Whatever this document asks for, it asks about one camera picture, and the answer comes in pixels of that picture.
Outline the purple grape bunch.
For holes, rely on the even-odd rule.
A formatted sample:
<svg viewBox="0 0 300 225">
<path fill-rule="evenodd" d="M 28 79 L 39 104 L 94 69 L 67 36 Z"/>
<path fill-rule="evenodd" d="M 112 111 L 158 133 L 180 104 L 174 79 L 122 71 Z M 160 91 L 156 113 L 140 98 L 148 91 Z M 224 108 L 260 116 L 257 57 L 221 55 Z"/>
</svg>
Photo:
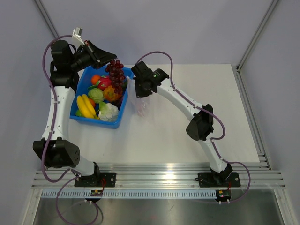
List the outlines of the purple grape bunch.
<svg viewBox="0 0 300 225">
<path fill-rule="evenodd" d="M 111 86 L 117 94 L 123 92 L 123 83 L 125 80 L 123 68 L 124 65 L 118 59 L 110 61 L 105 68 L 105 72 L 108 73 L 111 80 Z"/>
</svg>

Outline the clear zip top bag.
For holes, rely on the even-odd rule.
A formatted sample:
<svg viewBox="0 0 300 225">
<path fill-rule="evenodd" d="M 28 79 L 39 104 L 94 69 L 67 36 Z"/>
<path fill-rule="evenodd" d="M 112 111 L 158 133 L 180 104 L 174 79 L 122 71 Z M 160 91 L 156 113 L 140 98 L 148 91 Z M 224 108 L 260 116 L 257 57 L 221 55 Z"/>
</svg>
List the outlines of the clear zip top bag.
<svg viewBox="0 0 300 225">
<path fill-rule="evenodd" d="M 135 92 L 135 82 L 129 76 L 127 78 L 128 99 L 135 109 L 135 113 L 141 117 L 146 117 L 150 110 L 150 100 L 148 97 L 138 98 Z"/>
</svg>

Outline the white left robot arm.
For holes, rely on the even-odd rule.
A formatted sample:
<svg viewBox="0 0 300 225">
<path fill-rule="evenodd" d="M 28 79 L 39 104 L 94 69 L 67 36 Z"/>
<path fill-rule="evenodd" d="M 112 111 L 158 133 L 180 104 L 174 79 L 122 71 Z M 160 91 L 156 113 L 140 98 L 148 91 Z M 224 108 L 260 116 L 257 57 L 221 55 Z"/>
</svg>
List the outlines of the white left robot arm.
<svg viewBox="0 0 300 225">
<path fill-rule="evenodd" d="M 46 49 L 51 50 L 53 58 L 50 73 L 45 74 L 51 88 L 51 105 L 45 131 L 40 140 L 34 141 L 33 150 L 41 159 L 42 173 L 49 182 L 56 183 L 63 177 L 53 180 L 45 169 L 63 168 L 95 187 L 101 182 L 98 165 L 82 157 L 79 147 L 68 139 L 71 106 L 77 91 L 78 72 L 89 66 L 99 69 L 117 56 L 88 40 L 73 52 L 64 36 L 50 42 Z"/>
</svg>

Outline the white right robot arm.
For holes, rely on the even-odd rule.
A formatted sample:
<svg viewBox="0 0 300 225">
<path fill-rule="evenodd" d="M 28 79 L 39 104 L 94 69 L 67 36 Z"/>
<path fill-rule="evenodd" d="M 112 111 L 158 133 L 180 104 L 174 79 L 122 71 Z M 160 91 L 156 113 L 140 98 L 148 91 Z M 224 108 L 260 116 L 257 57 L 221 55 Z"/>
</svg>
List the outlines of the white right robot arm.
<svg viewBox="0 0 300 225">
<path fill-rule="evenodd" d="M 198 141 L 205 152 L 209 163 L 212 178 L 215 184 L 223 186 L 229 181 L 233 169 L 217 150 L 214 138 L 214 114 L 211 105 L 199 106 L 199 103 L 184 93 L 173 83 L 172 75 L 161 69 L 152 71 L 143 61 L 131 68 L 135 75 L 135 93 L 138 98 L 148 97 L 157 93 L 173 103 L 188 119 L 186 132 L 190 138 Z"/>
</svg>

